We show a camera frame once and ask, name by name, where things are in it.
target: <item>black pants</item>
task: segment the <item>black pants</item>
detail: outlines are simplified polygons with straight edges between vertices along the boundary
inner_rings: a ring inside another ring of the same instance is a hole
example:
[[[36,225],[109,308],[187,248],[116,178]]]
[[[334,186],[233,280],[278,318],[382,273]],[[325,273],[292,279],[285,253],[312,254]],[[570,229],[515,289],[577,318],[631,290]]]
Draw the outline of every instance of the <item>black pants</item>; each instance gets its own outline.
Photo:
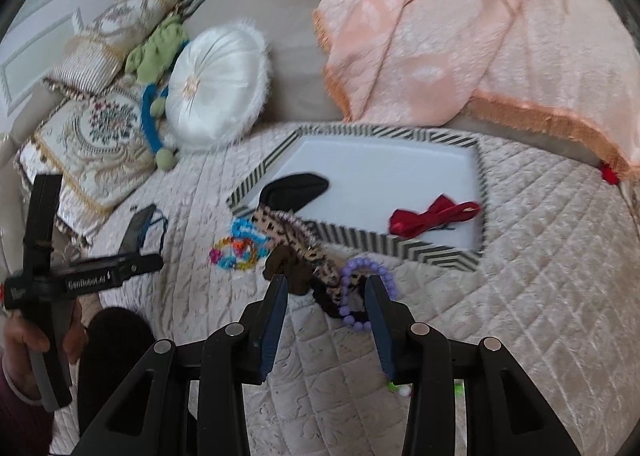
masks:
[[[155,342],[144,319],[123,308],[100,311],[87,328],[89,342],[78,369],[78,423],[84,434],[98,411]],[[142,429],[148,389],[138,386],[110,420],[110,428],[136,435]]]

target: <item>white quilted blanket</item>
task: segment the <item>white quilted blanket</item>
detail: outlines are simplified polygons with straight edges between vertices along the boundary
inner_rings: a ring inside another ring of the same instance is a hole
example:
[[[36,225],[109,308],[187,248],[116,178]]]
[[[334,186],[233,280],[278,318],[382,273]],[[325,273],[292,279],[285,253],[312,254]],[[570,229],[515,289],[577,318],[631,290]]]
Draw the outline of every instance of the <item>white quilted blanket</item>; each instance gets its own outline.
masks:
[[[228,232],[225,199],[291,131],[278,125],[240,145],[156,172],[104,226],[95,255],[117,250],[136,209],[158,204],[170,225],[161,273],[104,293],[104,306],[142,313],[158,337],[207,337],[266,288],[255,273],[211,266]],[[397,259],[400,300],[454,339],[501,339],[557,412],[580,451],[616,453],[640,417],[640,248],[617,188],[593,168],[480,136],[488,167],[488,248],[475,273]],[[401,452],[408,400],[387,391],[369,333],[289,296],[276,363],[245,389],[252,454],[390,456]],[[465,426],[458,423],[458,452]]]

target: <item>purple sleeve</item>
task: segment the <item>purple sleeve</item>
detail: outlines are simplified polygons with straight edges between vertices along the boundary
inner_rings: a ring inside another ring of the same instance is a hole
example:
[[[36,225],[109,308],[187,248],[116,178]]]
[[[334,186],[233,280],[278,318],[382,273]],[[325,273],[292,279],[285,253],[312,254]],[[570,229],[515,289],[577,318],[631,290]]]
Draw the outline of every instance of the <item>purple sleeve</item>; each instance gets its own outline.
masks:
[[[0,360],[0,454],[46,456],[52,430],[53,414],[18,398],[7,382]]]

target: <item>white tray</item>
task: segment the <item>white tray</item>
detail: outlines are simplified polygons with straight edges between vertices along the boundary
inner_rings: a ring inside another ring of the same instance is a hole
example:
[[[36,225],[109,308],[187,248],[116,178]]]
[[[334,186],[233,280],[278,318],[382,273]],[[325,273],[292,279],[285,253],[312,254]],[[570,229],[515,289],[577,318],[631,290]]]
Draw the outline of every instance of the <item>white tray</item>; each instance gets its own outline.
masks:
[[[261,162],[228,204],[234,215],[246,216],[267,183],[300,172],[329,180],[329,189],[298,212],[322,240],[464,270],[478,265],[484,213],[415,239],[388,234],[394,210],[424,212],[441,194],[484,207],[475,138],[440,129],[304,125]]]

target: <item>leopard print fabric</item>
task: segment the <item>leopard print fabric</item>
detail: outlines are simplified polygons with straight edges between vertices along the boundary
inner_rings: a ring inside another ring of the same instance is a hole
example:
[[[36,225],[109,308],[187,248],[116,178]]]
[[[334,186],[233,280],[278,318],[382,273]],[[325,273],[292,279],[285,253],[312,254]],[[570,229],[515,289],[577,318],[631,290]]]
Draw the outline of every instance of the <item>leopard print fabric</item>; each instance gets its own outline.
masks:
[[[320,246],[310,246],[301,230],[275,217],[267,206],[258,206],[252,216],[252,222],[277,245],[288,245],[293,248],[300,258],[305,259],[313,267],[316,279],[324,283],[332,300],[336,303],[340,300],[340,269],[335,261],[327,257]]]

